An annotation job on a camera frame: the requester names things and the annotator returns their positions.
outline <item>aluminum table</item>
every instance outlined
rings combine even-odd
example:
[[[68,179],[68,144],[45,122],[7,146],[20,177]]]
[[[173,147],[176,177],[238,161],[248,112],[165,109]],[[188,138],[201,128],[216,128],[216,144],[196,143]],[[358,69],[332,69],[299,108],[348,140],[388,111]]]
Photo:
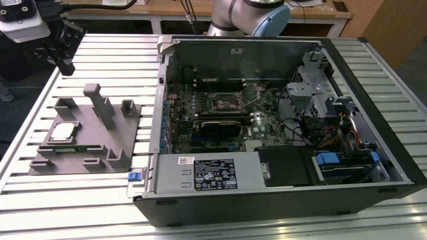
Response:
[[[148,145],[157,82],[157,35],[88,34],[77,50],[73,76],[55,70],[0,162],[0,239],[411,239],[427,238],[427,190],[387,200],[358,214],[256,222],[156,228],[132,204],[128,174],[31,176],[53,122],[59,97],[83,96],[99,83],[111,103],[133,99],[143,105],[132,168],[148,163]],[[332,40],[388,124],[427,174],[427,109],[368,43]],[[342,92],[344,83],[336,79]],[[129,189],[143,191],[135,184]]]

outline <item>blue tab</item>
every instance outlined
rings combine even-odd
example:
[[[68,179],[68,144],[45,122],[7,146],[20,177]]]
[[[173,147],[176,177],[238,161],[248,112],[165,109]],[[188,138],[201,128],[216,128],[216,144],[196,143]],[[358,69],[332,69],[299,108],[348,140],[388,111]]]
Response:
[[[379,154],[376,153],[376,151],[372,151],[372,152],[371,152],[371,157],[372,157],[375,163],[378,163],[378,162],[380,161],[380,156],[379,156]]]
[[[322,152],[315,156],[315,160],[318,161],[318,164],[339,164],[339,156],[335,152]]]
[[[140,182],[143,181],[143,173],[141,172],[129,172],[127,175],[127,180],[129,182]]]

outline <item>black cable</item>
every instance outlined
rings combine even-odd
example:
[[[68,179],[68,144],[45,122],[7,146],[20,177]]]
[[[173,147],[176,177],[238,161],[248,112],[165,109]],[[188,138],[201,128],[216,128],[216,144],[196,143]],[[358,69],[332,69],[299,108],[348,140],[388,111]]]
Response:
[[[192,30],[192,33],[196,35],[197,34],[197,31],[196,31],[196,28],[195,28],[195,25],[193,25],[193,20],[192,20],[192,13],[191,13],[191,10],[189,10],[189,6],[188,6],[188,2],[183,2],[183,0],[179,0],[180,1],[180,5],[181,5],[181,8],[184,9],[184,12],[185,12],[185,17],[189,16],[189,25],[191,25],[191,30]]]
[[[299,6],[294,6],[294,5],[288,2],[288,0],[286,0],[286,2],[287,2],[287,4],[288,4],[291,7],[294,7],[294,8],[300,7],[300,8],[302,8],[302,14],[303,14],[303,16],[304,16],[304,22],[303,22],[303,24],[306,24],[306,21],[307,21],[306,8],[307,8],[307,7],[306,7],[306,6],[302,6],[298,1],[295,1],[295,3],[296,3]]]
[[[193,8],[193,3],[192,3],[192,0],[187,0],[188,3],[189,3],[189,7],[191,7],[191,12],[192,12],[192,17],[193,17],[193,29],[195,29],[195,32],[197,34],[197,17],[196,17],[196,13],[195,13],[195,8]]]
[[[76,9],[105,9],[105,10],[127,10],[133,6],[137,0],[132,0],[127,5],[123,6],[109,6],[101,4],[63,4],[63,11],[69,12]]]
[[[195,13],[192,0],[188,0],[188,3],[189,3],[191,11],[192,11],[193,22],[196,23],[197,22],[197,17],[196,17],[196,13]]]

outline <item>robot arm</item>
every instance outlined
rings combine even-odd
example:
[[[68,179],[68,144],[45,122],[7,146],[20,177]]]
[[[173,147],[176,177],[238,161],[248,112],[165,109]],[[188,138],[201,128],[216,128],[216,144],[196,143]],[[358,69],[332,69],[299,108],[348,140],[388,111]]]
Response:
[[[215,0],[207,35],[276,37],[290,18],[284,0]]]

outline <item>power supply label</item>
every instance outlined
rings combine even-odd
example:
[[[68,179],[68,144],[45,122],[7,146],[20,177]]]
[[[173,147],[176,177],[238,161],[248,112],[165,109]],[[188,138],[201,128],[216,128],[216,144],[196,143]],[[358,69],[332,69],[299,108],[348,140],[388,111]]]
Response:
[[[238,188],[234,159],[195,160],[193,188],[197,191]]]

